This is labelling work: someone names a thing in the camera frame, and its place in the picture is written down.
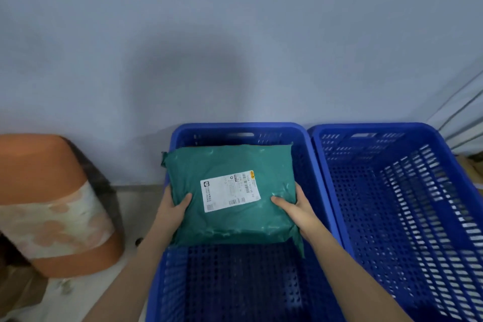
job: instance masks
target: blue plastic crate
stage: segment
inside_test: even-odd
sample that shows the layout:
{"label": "blue plastic crate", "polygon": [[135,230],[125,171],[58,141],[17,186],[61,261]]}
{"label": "blue plastic crate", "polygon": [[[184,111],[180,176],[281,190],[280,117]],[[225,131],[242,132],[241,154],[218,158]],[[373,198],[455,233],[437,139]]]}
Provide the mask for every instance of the blue plastic crate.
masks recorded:
{"label": "blue plastic crate", "polygon": [[482,320],[483,202],[439,133],[418,123],[309,133],[345,249],[415,320]]}
{"label": "blue plastic crate", "polygon": [[[301,126],[186,124],[173,133],[170,150],[239,144],[293,144],[295,180],[340,240],[310,138]],[[343,321],[313,251],[304,246],[305,259],[291,240],[168,248],[150,290],[146,321]]]}

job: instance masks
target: concrete floor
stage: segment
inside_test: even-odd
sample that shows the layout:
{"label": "concrete floor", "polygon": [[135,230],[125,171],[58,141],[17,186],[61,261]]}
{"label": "concrete floor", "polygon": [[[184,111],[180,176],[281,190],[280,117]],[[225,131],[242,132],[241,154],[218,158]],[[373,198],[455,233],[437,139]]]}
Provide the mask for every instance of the concrete floor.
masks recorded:
{"label": "concrete floor", "polygon": [[[117,192],[126,233],[126,250],[111,268],[89,276],[75,277],[62,286],[62,280],[50,279],[42,302],[33,307],[12,311],[9,318],[19,322],[80,322],[102,293],[112,283],[128,260],[136,253],[135,241],[144,237],[156,215],[162,190],[160,187],[131,188]],[[139,321],[145,320],[145,310]]]}

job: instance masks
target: barcode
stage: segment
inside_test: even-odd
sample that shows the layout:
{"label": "barcode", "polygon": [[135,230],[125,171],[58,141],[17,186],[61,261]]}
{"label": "barcode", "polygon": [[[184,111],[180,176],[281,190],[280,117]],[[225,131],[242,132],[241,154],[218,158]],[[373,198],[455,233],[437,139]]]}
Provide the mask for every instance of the barcode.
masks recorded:
{"label": "barcode", "polygon": [[243,173],[243,182],[244,182],[244,185],[245,185],[245,191],[246,191],[246,193],[250,193],[250,189],[248,187],[248,182],[247,182],[246,174],[245,173]]}
{"label": "barcode", "polygon": [[230,205],[236,205],[236,204],[241,204],[241,203],[244,203],[245,202],[245,198],[244,197],[237,197],[236,199],[233,199],[233,200],[229,200],[228,203]]}

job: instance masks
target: forearm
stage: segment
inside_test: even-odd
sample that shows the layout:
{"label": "forearm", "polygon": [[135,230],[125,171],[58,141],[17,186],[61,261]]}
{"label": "forearm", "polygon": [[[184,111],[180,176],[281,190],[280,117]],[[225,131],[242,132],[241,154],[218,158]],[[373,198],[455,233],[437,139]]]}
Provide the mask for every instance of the forearm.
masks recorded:
{"label": "forearm", "polygon": [[137,254],[104,292],[84,318],[84,322],[137,322],[161,256],[171,234],[153,226]]}
{"label": "forearm", "polygon": [[348,322],[411,321],[322,224],[309,241]]}

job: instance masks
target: crate handle hole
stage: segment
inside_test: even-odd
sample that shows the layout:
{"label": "crate handle hole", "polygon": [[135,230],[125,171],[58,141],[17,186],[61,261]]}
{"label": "crate handle hole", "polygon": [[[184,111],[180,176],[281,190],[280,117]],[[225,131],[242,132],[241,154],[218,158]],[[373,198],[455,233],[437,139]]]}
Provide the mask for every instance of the crate handle hole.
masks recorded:
{"label": "crate handle hole", "polygon": [[357,133],[351,136],[352,137],[375,137],[377,133]]}
{"label": "crate handle hole", "polygon": [[228,137],[248,137],[248,136],[255,136],[254,133],[230,133],[227,135]]}

